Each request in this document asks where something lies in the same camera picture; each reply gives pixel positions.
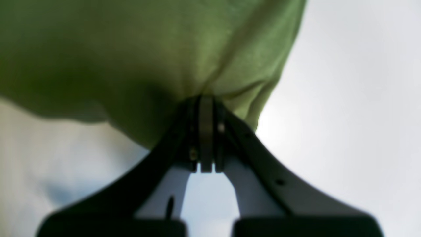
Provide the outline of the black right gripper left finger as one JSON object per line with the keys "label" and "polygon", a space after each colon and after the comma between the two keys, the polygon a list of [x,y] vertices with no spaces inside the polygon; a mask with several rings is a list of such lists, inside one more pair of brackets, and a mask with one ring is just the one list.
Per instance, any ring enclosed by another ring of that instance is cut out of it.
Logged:
{"label": "black right gripper left finger", "polygon": [[197,170],[190,157],[199,98],[183,102],[153,150],[100,191],[50,214],[38,237],[186,237],[180,220],[187,180]]}

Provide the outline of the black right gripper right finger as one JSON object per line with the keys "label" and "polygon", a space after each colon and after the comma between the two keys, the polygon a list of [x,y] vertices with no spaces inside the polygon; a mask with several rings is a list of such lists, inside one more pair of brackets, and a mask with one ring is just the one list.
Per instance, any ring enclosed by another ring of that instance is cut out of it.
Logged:
{"label": "black right gripper right finger", "polygon": [[215,170],[235,189],[233,237],[382,237],[377,220],[302,180],[212,99]]}

